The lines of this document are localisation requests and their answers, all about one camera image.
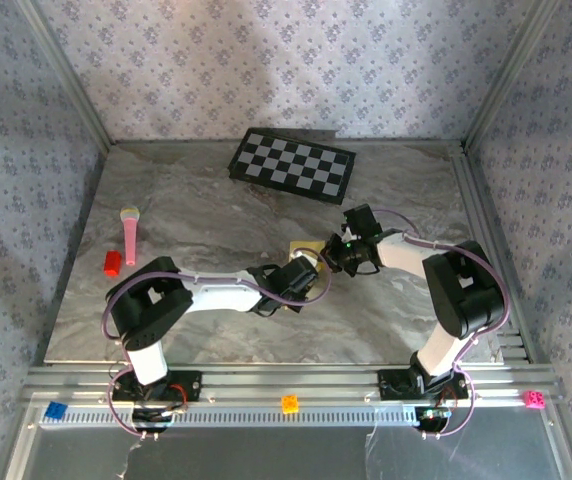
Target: patterned wallpaper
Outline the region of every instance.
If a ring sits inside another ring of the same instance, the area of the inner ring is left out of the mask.
[[[530,1],[41,0],[114,140],[462,138]]]
[[[0,0],[0,453],[28,366],[45,350],[98,163],[29,32]]]
[[[563,0],[477,154],[531,330],[572,415],[572,0]]]

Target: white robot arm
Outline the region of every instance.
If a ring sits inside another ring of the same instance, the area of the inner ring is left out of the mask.
[[[107,300],[115,296],[111,314],[137,381],[150,385],[168,373],[161,339],[181,316],[203,310],[267,316],[282,305],[275,297],[299,312],[293,304],[303,303],[316,279],[305,257],[230,274],[180,271],[170,257],[158,257],[112,288]]]
[[[361,264],[372,263],[375,271],[368,273],[380,267],[396,268],[427,280],[438,323],[411,357],[411,385],[405,392],[423,395],[443,386],[452,379],[453,364],[471,336],[497,322],[504,312],[500,286],[472,259],[487,262],[481,246],[467,241],[446,252],[418,246],[430,244],[410,240],[399,230],[382,231],[368,205],[348,210],[344,216],[343,235],[334,234],[322,251],[334,272],[355,276]]]

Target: gray marble table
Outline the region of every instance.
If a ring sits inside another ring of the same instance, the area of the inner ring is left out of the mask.
[[[342,211],[369,203],[403,212],[425,238],[469,237],[459,190],[439,147],[384,141],[333,141],[357,152],[342,206],[233,181],[236,142],[134,143],[113,147],[59,311],[47,362],[114,361],[118,348],[99,330],[106,292],[157,256],[180,268],[230,272],[287,261],[292,240],[325,240]],[[108,250],[123,251],[119,211],[141,210],[136,267],[118,278],[102,271]],[[402,226],[381,216],[385,227]],[[425,281],[400,271],[333,276],[329,295],[297,315],[237,312],[183,317],[164,338],[170,363],[406,363],[436,319]],[[498,354],[491,337],[468,361]]]

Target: red wire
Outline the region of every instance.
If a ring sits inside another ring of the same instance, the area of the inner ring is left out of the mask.
[[[184,400],[184,405],[188,405],[188,395],[186,395],[186,390],[184,390],[184,387],[182,387],[178,383],[173,383],[173,384],[169,385],[169,387],[174,389],[174,390],[179,390],[182,394],[182,399]]]
[[[455,393],[455,390],[453,390],[453,388],[450,385],[447,385],[442,390],[442,394],[440,395],[439,401],[435,405],[435,408],[439,407],[442,404],[442,402],[444,400],[446,400],[446,392],[450,392],[453,395],[453,399],[455,400],[455,407],[454,408],[457,408],[457,394]]]

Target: red block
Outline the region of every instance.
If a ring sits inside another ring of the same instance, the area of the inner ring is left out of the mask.
[[[546,407],[546,400],[544,399],[543,393],[529,390],[528,392],[524,392],[524,404],[526,408],[542,410]]]
[[[108,277],[116,277],[122,266],[122,254],[116,250],[106,252],[106,260],[104,261],[104,273]]]

